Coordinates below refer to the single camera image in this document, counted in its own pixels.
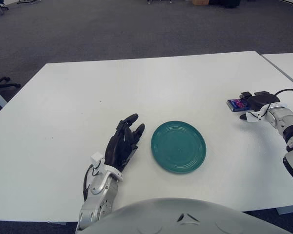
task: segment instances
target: gray carpet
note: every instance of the gray carpet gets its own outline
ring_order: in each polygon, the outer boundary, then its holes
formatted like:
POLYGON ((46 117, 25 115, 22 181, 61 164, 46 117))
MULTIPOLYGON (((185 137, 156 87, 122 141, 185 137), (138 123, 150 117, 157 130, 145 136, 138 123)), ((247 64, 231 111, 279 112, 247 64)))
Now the gray carpet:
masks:
MULTIPOLYGON (((25 85, 46 63, 255 50, 293 53, 293 6, 242 0, 240 7, 189 1, 42 0, 0 16, 0 77, 25 85)), ((18 90, 4 88, 10 100, 18 90)), ((293 232, 293 214, 251 215, 293 232)), ((1 233, 73 233, 67 226, 0 222, 1 233)))

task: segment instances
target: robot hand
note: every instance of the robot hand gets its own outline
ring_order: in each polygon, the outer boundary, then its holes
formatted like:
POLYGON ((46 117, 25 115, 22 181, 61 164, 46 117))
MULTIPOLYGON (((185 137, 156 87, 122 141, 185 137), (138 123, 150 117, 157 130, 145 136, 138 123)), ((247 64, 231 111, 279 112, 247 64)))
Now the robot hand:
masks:
POLYGON ((248 122, 267 121, 278 130, 287 144, 288 153, 283 158, 283 164, 293 177, 293 112, 286 108, 286 105, 282 104, 277 97, 284 91, 293 91, 293 89, 281 90, 276 94, 262 91, 255 93, 255 96, 249 92, 241 93, 241 103, 252 111, 247 111, 246 114, 240 116, 240 119, 248 122))
POLYGON ((137 143, 145 129, 145 125, 141 124, 134 132, 130 130, 137 118, 138 115, 133 114, 120 121, 107 145, 105 156, 99 152, 91 156, 92 164, 84 177, 84 204, 76 233, 112 212, 118 182, 123 180, 122 171, 137 150, 137 143))
POLYGON ((109 140, 105 151, 105 164, 123 171, 130 158, 137 150, 137 143, 145 129, 141 124, 134 132, 130 126, 137 120, 138 114, 133 114, 121 120, 116 128, 116 133, 109 140))

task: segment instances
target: green plate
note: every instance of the green plate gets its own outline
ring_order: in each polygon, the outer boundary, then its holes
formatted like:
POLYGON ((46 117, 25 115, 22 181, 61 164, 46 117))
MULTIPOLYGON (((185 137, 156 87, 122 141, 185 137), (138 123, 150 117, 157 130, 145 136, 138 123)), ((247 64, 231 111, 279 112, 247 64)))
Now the green plate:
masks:
POLYGON ((206 145, 202 135, 190 124, 170 121, 159 126, 151 140, 156 161, 166 170, 189 173, 203 163, 206 145))

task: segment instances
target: tabletop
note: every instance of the tabletop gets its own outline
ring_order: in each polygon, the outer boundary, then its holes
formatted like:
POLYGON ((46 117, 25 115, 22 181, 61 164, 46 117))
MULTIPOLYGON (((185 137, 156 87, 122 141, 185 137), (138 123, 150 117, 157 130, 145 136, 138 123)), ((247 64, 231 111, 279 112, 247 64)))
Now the tabletop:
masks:
MULTIPOLYGON (((0 111, 0 220, 77 221, 90 156, 104 154, 133 113, 132 128, 146 129, 114 209, 158 197, 240 211, 293 205, 283 138, 226 105, 241 92, 284 88, 293 83, 255 51, 46 64, 0 111), (205 161, 192 173, 167 172, 153 158, 152 134, 170 120, 205 139, 205 161)), ((279 98, 293 111, 293 92, 279 98)))
POLYGON ((293 53, 267 54, 262 56, 293 81, 293 53))

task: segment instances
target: black cable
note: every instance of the black cable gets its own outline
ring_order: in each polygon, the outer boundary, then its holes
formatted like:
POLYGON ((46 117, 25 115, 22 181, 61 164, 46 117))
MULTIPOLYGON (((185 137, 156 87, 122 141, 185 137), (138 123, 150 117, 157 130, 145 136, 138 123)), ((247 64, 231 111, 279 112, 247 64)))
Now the black cable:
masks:
POLYGON ((270 105, 272 104, 272 102, 271 103, 269 103, 269 106, 267 107, 267 109, 266 109, 266 111, 265 111, 265 113, 262 115, 262 117, 264 117, 265 116, 265 114, 267 114, 267 112, 268 112, 268 109, 269 109, 269 107, 270 107, 270 105))
POLYGON ((280 90, 278 92, 276 92, 274 95, 277 96, 278 94, 284 92, 284 91, 293 91, 293 89, 283 89, 283 90, 280 90))
POLYGON ((93 165, 91 164, 89 166, 89 168, 86 171, 86 174, 84 175, 84 190, 83 190, 83 195, 84 195, 84 201, 87 200, 88 197, 88 188, 87 188, 87 176, 88 176, 88 172, 90 171, 90 169, 93 167, 93 165))

